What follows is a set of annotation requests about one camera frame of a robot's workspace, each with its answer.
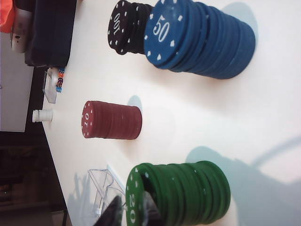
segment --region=number 50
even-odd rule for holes
[[[169,22],[166,22],[163,24],[163,26],[161,25],[161,21],[165,21],[165,18],[161,15],[158,22],[156,23],[156,26],[154,27],[153,33],[155,36],[158,36],[158,40],[159,42],[163,42],[164,39],[166,38],[168,31],[169,31]]]

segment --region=blue poker chip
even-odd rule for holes
[[[198,7],[194,7],[194,6],[195,5],[192,5],[191,12],[190,12],[194,16],[193,28],[190,30],[191,33],[189,33],[189,31],[187,31],[187,34],[186,34],[186,36],[190,36],[191,42],[190,42],[189,46],[187,47],[187,51],[186,51],[183,59],[180,60],[180,62],[171,69],[173,72],[185,71],[186,63],[190,60],[193,53],[196,52],[196,47],[197,47],[198,40],[199,40],[199,37],[201,34],[201,25],[202,25],[202,19],[203,19],[202,16],[203,15],[200,13]]]
[[[216,60],[210,67],[203,72],[203,75],[215,77],[217,68],[227,59],[227,55],[233,46],[230,45],[233,39],[234,24],[230,17],[227,17],[223,12],[219,11],[220,16],[224,20],[224,31],[221,50],[217,54]]]
[[[195,38],[194,36],[194,21],[195,21],[195,14],[193,13],[192,1],[186,1],[186,5],[188,6],[189,12],[189,21],[188,21],[188,28],[186,34],[184,36],[183,41],[181,42],[179,50],[175,53],[170,61],[166,64],[160,65],[158,68],[161,69],[171,69],[176,66],[186,55],[187,51],[189,51],[189,47],[192,45],[192,42]]]
[[[208,6],[206,6],[201,2],[198,2],[196,3],[195,7],[196,7],[195,10],[198,10],[198,13],[201,16],[201,26],[200,29],[198,30],[198,39],[197,39],[198,43],[194,48],[194,52],[192,53],[192,56],[185,61],[185,65],[182,68],[183,71],[187,71],[194,66],[198,56],[200,55],[200,53],[202,52],[205,46],[205,40],[207,37],[207,25],[208,25],[209,15],[206,8]]]
[[[240,74],[249,64],[255,50],[255,35],[246,23],[239,21],[240,42],[237,54],[229,66],[219,74],[220,79],[229,79]]]
[[[209,56],[207,57],[206,61],[202,65],[202,70],[197,71],[200,75],[206,75],[206,72],[211,69],[213,63],[216,61],[218,55],[221,52],[222,46],[224,44],[224,37],[225,37],[225,18],[222,17],[220,11],[214,7],[209,6],[210,9],[216,14],[217,21],[218,21],[218,31],[217,31],[217,39],[215,45],[212,47]]]
[[[169,61],[182,44],[189,21],[187,0],[160,0],[144,33],[144,52],[155,66]]]
[[[196,64],[188,70],[188,72],[196,73],[204,69],[204,62],[209,57],[212,48],[215,46],[218,35],[218,20],[215,12],[209,7],[206,8],[208,12],[208,36],[205,40],[205,47],[198,56]]]
[[[225,14],[225,16],[228,18],[227,21],[232,26],[232,36],[230,38],[230,41],[226,43],[227,50],[225,52],[226,55],[223,56],[221,59],[221,62],[219,66],[214,71],[214,77],[219,78],[219,74],[225,70],[225,68],[230,64],[230,62],[233,60],[236,52],[238,51],[238,45],[239,45],[239,39],[240,39],[240,29],[238,25],[238,20],[232,16],[229,16]]]

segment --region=stack of poker chips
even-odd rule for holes
[[[145,28],[147,59],[174,72],[232,78],[247,67],[254,50],[248,24],[192,0],[159,0]]]
[[[81,116],[84,138],[136,139],[141,131],[138,107],[87,101]]]
[[[127,179],[127,226],[144,222],[143,193],[153,198],[165,226],[211,224],[230,205],[230,186],[212,162],[135,166]]]
[[[109,46],[121,55],[127,52],[144,54],[144,30],[152,8],[148,4],[119,1],[110,17]]]

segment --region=red poker chip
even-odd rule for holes
[[[91,101],[87,101],[81,115],[81,130],[84,138],[92,138],[95,136],[95,121],[94,104]]]
[[[87,101],[82,113],[82,133],[85,138],[136,139],[142,127],[138,107]]]

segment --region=green poker chip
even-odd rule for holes
[[[199,196],[199,211],[195,219],[195,224],[198,224],[201,222],[201,217],[203,216],[203,213],[205,211],[205,194],[204,194],[204,186],[206,186],[205,182],[203,182],[203,178],[200,178],[200,175],[198,173],[198,170],[196,170],[191,164],[186,163],[190,170],[192,171],[192,174],[194,174],[194,177],[196,178],[196,183],[198,186],[198,196]]]
[[[165,226],[174,226],[178,212],[177,193],[173,185],[172,177],[168,174],[166,167],[162,165],[155,166],[164,178],[162,184],[165,184],[165,191],[162,191],[163,196],[166,198],[167,210]]]
[[[126,188],[127,226],[141,226],[143,222],[144,186],[137,167],[134,167],[128,178]]]
[[[220,195],[220,205],[218,208],[218,211],[216,212],[216,215],[214,216],[214,221],[220,219],[222,217],[222,214],[225,209],[225,204],[226,204],[226,193],[225,190],[223,189],[223,184],[222,181],[219,180],[217,173],[215,171],[215,168],[212,168],[210,165],[207,165],[206,162],[203,163],[206,167],[208,167],[208,171],[211,171],[213,177],[215,178],[215,181],[217,183],[218,189],[219,189],[219,195]]]
[[[207,176],[212,190],[212,209],[208,219],[204,222],[204,224],[210,224],[216,220],[216,213],[221,205],[221,195],[219,192],[217,181],[212,175],[211,169],[208,166],[204,165],[202,162],[199,163],[199,166],[203,169],[203,172]]]
[[[189,225],[195,225],[197,224],[197,217],[201,209],[201,197],[199,193],[199,186],[197,179],[191,170],[191,168],[185,164],[180,164],[179,167],[181,170],[185,173],[185,176],[187,177],[189,184],[190,184],[190,189],[191,193],[190,196],[192,196],[193,202],[191,205],[193,206],[193,211],[191,212],[191,221],[189,222]]]
[[[221,168],[219,168],[216,164],[214,164],[213,162],[210,162],[210,161],[203,161],[203,163],[208,165],[212,169],[214,169],[214,171],[216,173],[216,176],[218,177],[218,180],[221,181],[221,183],[222,183],[222,190],[224,191],[224,197],[225,197],[224,211],[221,214],[221,216],[219,217],[219,218],[222,218],[226,214],[226,212],[228,211],[229,206],[230,206],[230,202],[231,202],[230,185],[228,183],[228,180],[227,180],[225,174],[221,170]]]
[[[195,205],[193,205],[194,197],[192,195],[193,191],[191,189],[191,184],[190,184],[189,180],[187,179],[187,176],[181,169],[181,167],[179,167],[179,164],[168,164],[167,166],[169,166],[171,170],[174,170],[179,175],[180,181],[183,185],[186,210],[185,210],[185,214],[183,216],[182,224],[190,225],[191,222],[193,221],[193,214],[195,212],[195,210],[194,210]]]
[[[169,176],[171,177],[173,184],[171,184],[171,186],[173,186],[175,188],[176,191],[176,196],[175,199],[177,200],[176,205],[177,205],[177,215],[174,219],[174,226],[180,226],[183,220],[183,216],[185,213],[185,200],[184,200],[184,190],[183,190],[183,185],[181,184],[181,181],[179,179],[179,176],[177,175],[177,173],[173,170],[171,170],[169,167],[165,167],[165,171],[169,174]]]
[[[127,226],[144,222],[143,193],[153,198],[165,226],[211,224],[230,205],[230,186],[214,163],[135,166],[127,179]]]
[[[202,189],[203,189],[203,195],[205,197],[205,207],[203,212],[199,216],[199,222],[204,223],[209,217],[212,209],[213,194],[212,194],[211,186],[207,176],[204,174],[203,169],[201,169],[198,164],[188,163],[188,165],[192,166],[197,171],[197,174],[199,175],[198,178],[201,181],[201,184],[203,185]]]
[[[158,210],[162,215],[162,193],[159,186],[159,181],[155,175],[152,166],[149,166],[148,163],[142,163],[137,166],[138,172],[142,178],[144,189],[150,193],[155,204],[157,205]]]

